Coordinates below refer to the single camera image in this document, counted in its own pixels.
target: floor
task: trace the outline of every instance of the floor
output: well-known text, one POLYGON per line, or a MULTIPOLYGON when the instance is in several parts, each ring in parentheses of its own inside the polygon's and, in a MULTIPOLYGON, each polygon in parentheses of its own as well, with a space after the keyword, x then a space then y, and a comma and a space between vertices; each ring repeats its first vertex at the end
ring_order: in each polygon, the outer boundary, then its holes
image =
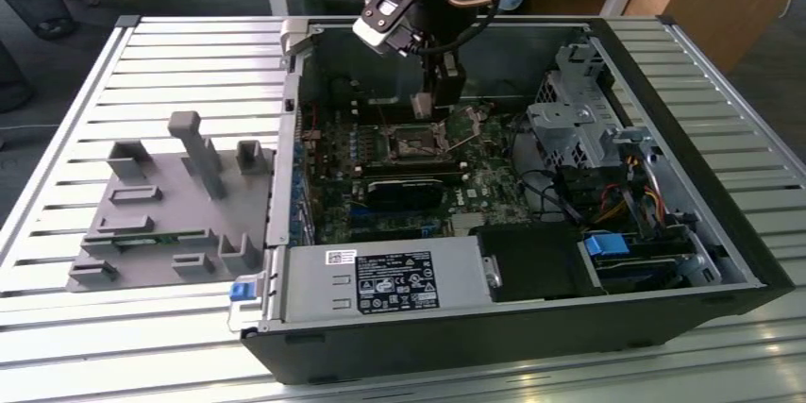
MULTIPOLYGON (((89 7, 69 2, 79 31, 44 42, 0 1, 0 40, 7 45, 36 96, 14 112, 0 115, 0 223, 6 221, 26 186, 55 127, 3 130, 4 126, 58 125, 122 14, 233 16, 270 14, 266 0, 101 0, 89 7)), ((806 0, 793 0, 790 12, 770 26, 761 40, 729 75, 740 92, 806 159, 806 0)))

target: aluminum slotted table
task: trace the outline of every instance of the aluminum slotted table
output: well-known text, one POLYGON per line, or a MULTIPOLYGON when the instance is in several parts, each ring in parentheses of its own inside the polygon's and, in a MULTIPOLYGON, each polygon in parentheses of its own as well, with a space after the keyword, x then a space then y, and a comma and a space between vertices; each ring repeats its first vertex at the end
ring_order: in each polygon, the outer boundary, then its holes
POLYGON ((804 393, 804 164, 676 26, 610 24, 798 290, 656 348, 283 386, 229 330, 230 283, 63 291, 115 140, 181 151, 169 117, 194 109, 219 150, 246 138, 277 143, 281 18, 143 18, 113 32, 0 233, 0 400, 678 403, 804 393))

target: white label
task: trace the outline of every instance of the white label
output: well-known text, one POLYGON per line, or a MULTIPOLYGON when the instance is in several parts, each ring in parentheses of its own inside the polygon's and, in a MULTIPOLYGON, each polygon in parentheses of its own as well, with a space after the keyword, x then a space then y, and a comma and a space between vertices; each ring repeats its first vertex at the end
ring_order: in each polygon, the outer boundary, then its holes
POLYGON ((325 257, 325 264, 353 264, 355 263, 355 250, 329 250, 325 257))

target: blue tab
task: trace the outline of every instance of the blue tab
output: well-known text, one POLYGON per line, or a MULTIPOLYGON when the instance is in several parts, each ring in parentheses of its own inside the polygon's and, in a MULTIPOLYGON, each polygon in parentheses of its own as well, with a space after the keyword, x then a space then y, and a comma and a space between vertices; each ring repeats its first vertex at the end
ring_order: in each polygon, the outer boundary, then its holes
POLYGON ((630 253, 630 247, 625 242, 625 237, 618 233, 604 233, 593 235, 585 240, 585 246, 589 254, 596 255, 622 255, 630 253))
POLYGON ((237 282, 230 289, 233 302, 251 301, 258 298, 258 285, 255 282, 237 282))

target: sticker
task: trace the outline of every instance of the sticker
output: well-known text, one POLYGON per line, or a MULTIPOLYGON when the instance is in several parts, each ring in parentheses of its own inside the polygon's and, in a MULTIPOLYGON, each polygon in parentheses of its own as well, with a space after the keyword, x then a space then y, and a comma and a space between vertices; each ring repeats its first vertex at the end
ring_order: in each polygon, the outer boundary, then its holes
POLYGON ((351 259, 355 260, 358 308, 365 315, 439 308, 431 252, 369 257, 353 254, 351 259))
POLYGON ((325 264, 353 264, 355 262, 355 249, 329 250, 325 255, 325 264))

